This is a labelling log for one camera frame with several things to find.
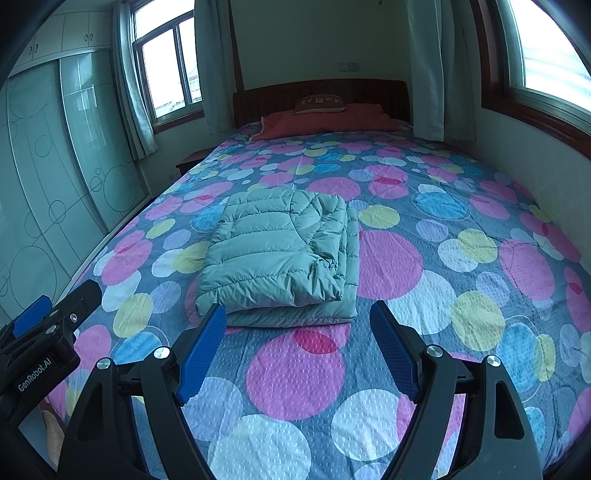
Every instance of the light switch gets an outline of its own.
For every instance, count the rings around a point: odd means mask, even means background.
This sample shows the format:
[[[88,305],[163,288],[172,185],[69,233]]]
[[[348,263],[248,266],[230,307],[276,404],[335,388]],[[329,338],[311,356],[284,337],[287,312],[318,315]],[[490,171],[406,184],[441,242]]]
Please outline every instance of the light switch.
[[[359,71],[359,63],[356,61],[340,61],[339,65],[339,72],[358,72]]]

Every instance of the folded jacket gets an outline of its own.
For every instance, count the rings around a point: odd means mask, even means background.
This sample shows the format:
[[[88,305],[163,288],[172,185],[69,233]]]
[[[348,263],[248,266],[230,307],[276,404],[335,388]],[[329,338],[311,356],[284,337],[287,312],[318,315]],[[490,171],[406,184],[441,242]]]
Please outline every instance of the folded jacket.
[[[347,272],[343,299],[304,307],[273,307],[228,314],[228,325],[241,327],[297,327],[350,322],[357,316],[359,284],[359,225],[357,211],[347,208]]]
[[[197,282],[196,307],[228,313],[340,301],[347,269],[342,198],[302,190],[232,195]]]

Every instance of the metal screw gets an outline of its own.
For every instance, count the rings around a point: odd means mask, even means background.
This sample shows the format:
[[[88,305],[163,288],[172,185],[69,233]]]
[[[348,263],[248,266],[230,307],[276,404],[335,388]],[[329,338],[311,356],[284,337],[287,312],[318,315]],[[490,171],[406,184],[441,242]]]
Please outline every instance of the metal screw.
[[[434,356],[438,358],[443,355],[443,350],[438,345],[429,345],[427,347],[427,355]]]
[[[489,355],[486,357],[486,361],[489,365],[493,367],[500,367],[501,366],[501,359],[496,355]]]
[[[154,350],[154,356],[156,358],[166,358],[170,355],[170,348],[161,346]]]
[[[107,370],[111,366],[111,359],[109,358],[101,358],[97,363],[96,367],[99,370]]]

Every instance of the polka dot bedspread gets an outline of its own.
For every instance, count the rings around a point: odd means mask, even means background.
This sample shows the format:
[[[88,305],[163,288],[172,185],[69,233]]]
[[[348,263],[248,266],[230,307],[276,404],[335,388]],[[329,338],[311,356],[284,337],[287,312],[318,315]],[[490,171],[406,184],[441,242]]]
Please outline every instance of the polka dot bedspread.
[[[175,182],[94,259],[102,306],[75,344],[82,362],[51,394],[67,420],[101,357],[142,359],[197,325],[196,274],[228,196],[283,187],[341,195],[359,212],[361,270],[351,324],[228,328],[184,415],[219,480],[379,479],[414,405],[373,339],[368,312],[397,319],[458,358],[504,362],[541,463],[591,417],[591,277],[581,255],[520,184],[443,144],[354,132],[248,142],[243,127]],[[434,478],[447,472],[463,396]],[[142,446],[165,478],[142,399]]]

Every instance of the window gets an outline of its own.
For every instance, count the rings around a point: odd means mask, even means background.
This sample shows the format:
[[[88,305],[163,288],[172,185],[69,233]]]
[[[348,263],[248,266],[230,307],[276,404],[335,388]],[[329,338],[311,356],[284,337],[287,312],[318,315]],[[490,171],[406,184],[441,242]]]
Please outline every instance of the window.
[[[533,125],[591,160],[591,50],[583,34],[588,25],[568,2],[557,5],[470,0],[482,107]]]
[[[155,126],[202,111],[193,6],[194,0],[151,0],[133,13],[137,70]]]
[[[532,0],[499,0],[511,87],[533,90],[573,106],[591,127],[591,76],[560,27]]]

